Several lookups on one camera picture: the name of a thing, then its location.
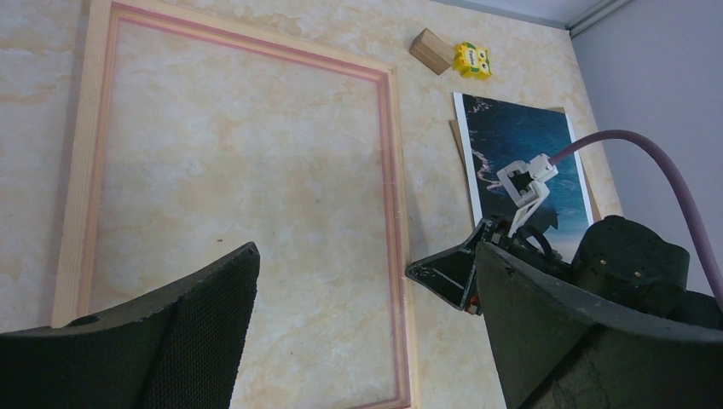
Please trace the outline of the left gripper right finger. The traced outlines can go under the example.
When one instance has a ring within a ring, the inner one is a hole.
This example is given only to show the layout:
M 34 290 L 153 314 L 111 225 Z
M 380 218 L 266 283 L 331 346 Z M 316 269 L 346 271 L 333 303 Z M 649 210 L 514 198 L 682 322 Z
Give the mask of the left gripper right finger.
M 721 331 L 609 302 L 490 244 L 476 263 L 507 407 L 721 407 Z

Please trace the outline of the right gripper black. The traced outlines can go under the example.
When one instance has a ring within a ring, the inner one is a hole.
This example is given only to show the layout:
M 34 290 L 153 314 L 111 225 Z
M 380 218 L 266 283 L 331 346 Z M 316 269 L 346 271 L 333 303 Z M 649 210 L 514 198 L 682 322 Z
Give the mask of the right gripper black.
M 522 226 L 509 237 L 512 224 L 495 220 L 492 242 L 517 259 L 557 279 L 570 279 L 571 266 L 554 250 L 543 233 L 533 226 Z M 476 248 L 488 238 L 492 222 L 482 219 L 460 245 L 412 262 L 405 277 L 422 285 L 451 307 L 471 315 L 481 315 L 477 290 Z

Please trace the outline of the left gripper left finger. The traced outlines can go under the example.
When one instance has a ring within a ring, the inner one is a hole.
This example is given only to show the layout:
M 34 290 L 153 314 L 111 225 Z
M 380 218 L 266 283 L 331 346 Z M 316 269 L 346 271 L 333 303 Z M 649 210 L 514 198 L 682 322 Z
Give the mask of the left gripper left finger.
M 4 332 L 2 407 L 229 407 L 259 271 L 250 242 L 62 327 Z

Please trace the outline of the wooden picture frame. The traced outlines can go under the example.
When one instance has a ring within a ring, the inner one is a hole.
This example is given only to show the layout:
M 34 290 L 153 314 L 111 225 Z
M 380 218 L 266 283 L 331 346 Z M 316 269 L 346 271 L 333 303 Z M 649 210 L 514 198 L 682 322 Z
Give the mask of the wooden picture frame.
M 52 325 L 254 242 L 232 407 L 417 407 L 399 105 L 390 63 L 91 2 Z

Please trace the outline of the blue landscape photo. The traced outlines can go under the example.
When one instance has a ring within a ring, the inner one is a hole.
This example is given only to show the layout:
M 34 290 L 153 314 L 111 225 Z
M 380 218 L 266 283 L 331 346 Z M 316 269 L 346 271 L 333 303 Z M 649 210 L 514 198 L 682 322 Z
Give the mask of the blue landscape photo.
M 516 160 L 529 162 L 540 153 L 552 156 L 575 138 L 564 112 L 463 93 L 454 94 L 454 109 L 474 222 L 514 216 L 517 207 L 499 182 L 499 170 Z M 557 169 L 547 182 L 548 198 L 527 223 L 571 262 L 593 223 L 593 209 L 579 155 L 563 159 Z

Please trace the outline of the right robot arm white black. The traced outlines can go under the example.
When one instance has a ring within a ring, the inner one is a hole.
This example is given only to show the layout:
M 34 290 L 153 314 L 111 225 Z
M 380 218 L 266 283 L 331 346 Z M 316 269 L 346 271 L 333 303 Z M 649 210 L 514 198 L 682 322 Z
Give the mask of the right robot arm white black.
M 543 232 L 511 222 L 482 219 L 460 245 L 410 264 L 407 278 L 468 314 L 482 313 L 476 249 L 490 243 L 542 273 L 641 313 L 719 330 L 722 312 L 711 296 L 685 288 L 690 254 L 649 228 L 607 216 L 583 234 L 572 261 L 554 250 Z

